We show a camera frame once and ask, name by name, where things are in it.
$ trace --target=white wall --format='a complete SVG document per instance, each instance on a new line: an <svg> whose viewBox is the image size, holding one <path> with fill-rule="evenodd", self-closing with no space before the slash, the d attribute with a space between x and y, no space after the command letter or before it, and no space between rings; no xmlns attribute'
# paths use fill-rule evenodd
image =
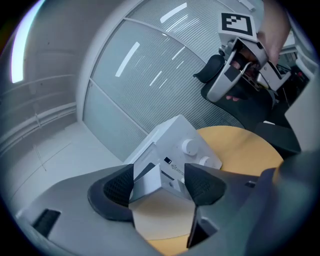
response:
<svg viewBox="0 0 320 256"><path fill-rule="evenodd" d="M0 141L26 120L76 101L80 67L88 48L109 16L116 22L123 18L113 13L119 6L125 8L125 1L45 1L28 33L24 79L15 84L11 82L13 34L0 57Z"/></svg>
<svg viewBox="0 0 320 256"><path fill-rule="evenodd" d="M14 162L10 158L19 147L25 148ZM2 160L7 169L2 173L1 192L13 214L61 180L122 164L78 122L65 128L45 126L19 142Z"/></svg>

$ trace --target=finger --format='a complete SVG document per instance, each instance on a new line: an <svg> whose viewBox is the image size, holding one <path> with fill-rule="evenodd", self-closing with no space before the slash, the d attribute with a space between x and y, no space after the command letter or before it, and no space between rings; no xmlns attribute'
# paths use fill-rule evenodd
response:
<svg viewBox="0 0 320 256"><path fill-rule="evenodd" d="M237 70L241 67L240 64L234 60L231 62L231 66L234 66Z"/></svg>
<svg viewBox="0 0 320 256"><path fill-rule="evenodd" d="M256 57L247 48L242 49L240 54L242 54L249 62L256 61Z"/></svg>

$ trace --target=ceiling light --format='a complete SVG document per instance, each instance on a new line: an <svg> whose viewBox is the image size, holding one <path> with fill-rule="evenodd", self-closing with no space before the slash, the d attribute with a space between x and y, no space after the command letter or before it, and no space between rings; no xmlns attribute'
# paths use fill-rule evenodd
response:
<svg viewBox="0 0 320 256"><path fill-rule="evenodd" d="M170 32L170 30L172 30L176 25L178 25L179 23L181 23L183 20L185 20L186 18L188 18L188 14L183 16L181 19L179 19L178 21L176 21L173 25L171 25L166 32Z"/></svg>
<svg viewBox="0 0 320 256"><path fill-rule="evenodd" d="M164 82L160 85L159 89L165 84L165 82L168 80L168 78L166 80L164 80Z"/></svg>
<svg viewBox="0 0 320 256"><path fill-rule="evenodd" d="M182 48L173 56L172 60L174 60L174 59L178 56L178 54L183 51L184 48L186 48L186 47L185 47L185 46L182 47Z"/></svg>
<svg viewBox="0 0 320 256"><path fill-rule="evenodd" d="M24 56L29 30L37 12L45 0L38 1L23 17L16 31L11 55L11 81L20 82L24 79Z"/></svg>
<svg viewBox="0 0 320 256"><path fill-rule="evenodd" d="M126 65L128 64L128 62L130 61L132 55L134 55L135 51L138 49L138 47L140 46L140 43L135 42L135 44L132 46L132 48L130 49L130 51L127 53L127 55L125 56L125 58L123 59L118 71L115 73L116 77L120 77L122 72L124 71Z"/></svg>
<svg viewBox="0 0 320 256"><path fill-rule="evenodd" d="M181 5L179 5L178 7L172 9L171 11L169 11L167 14L163 15L160 18L160 22L164 23L167 19L171 18L173 15L177 14L178 12L182 11L184 8L187 7L187 3L183 3Z"/></svg>
<svg viewBox="0 0 320 256"><path fill-rule="evenodd" d="M184 24L183 26L179 27L179 28L175 31L175 33L178 33L178 32L180 32L180 31L183 31L183 30L185 30L186 28L197 24L199 21L200 21L200 20L199 20L198 18L197 18L197 19L193 19L193 20L191 20L190 22L188 22L188 23Z"/></svg>
<svg viewBox="0 0 320 256"><path fill-rule="evenodd" d="M162 71L159 72L159 74L156 75L156 77L153 79L153 81L149 84L149 86L152 86L152 84L157 80L158 76L160 76L160 74L162 73Z"/></svg>
<svg viewBox="0 0 320 256"><path fill-rule="evenodd" d="M179 68L182 63L184 63L184 60L175 69Z"/></svg>

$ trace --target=frosted glass panel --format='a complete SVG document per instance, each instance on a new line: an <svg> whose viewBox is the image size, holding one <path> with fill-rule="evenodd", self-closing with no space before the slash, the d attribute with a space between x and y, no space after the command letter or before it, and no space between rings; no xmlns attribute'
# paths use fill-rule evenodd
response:
<svg viewBox="0 0 320 256"><path fill-rule="evenodd" d="M218 12L230 9L215 0L148 0L128 17L174 35L207 62L221 45Z"/></svg>
<svg viewBox="0 0 320 256"><path fill-rule="evenodd" d="M88 88L83 121L117 158L124 161L146 137L95 85Z"/></svg>
<svg viewBox="0 0 320 256"><path fill-rule="evenodd" d="M196 129L241 127L229 113L202 98L203 84L193 74L204 65L173 38L125 21L104 49L93 80L147 133L180 114Z"/></svg>

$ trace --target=white device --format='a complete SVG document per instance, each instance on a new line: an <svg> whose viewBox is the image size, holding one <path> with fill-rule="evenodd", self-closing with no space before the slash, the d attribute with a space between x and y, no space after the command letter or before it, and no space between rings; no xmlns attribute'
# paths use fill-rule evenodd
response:
<svg viewBox="0 0 320 256"><path fill-rule="evenodd" d="M124 164L134 164L129 208L136 230L146 240L190 232L195 204L184 184L185 163L222 166L182 115L156 126L125 160Z"/></svg>
<svg viewBox="0 0 320 256"><path fill-rule="evenodd" d="M221 12L218 15L218 34L221 41L219 54L224 57L225 63L217 61L217 76L208 84L205 99L215 103L226 94L243 100L250 98L260 89L277 91L291 76L290 72L282 75L277 67L269 61L267 51L257 39L254 19L251 15ZM249 61L240 53L247 49L255 61ZM254 67L255 76L248 77L245 72Z"/></svg>
<svg viewBox="0 0 320 256"><path fill-rule="evenodd" d="M183 115L157 125L124 161L134 164L135 179L150 163L173 179L184 182L185 163L220 169L222 163Z"/></svg>

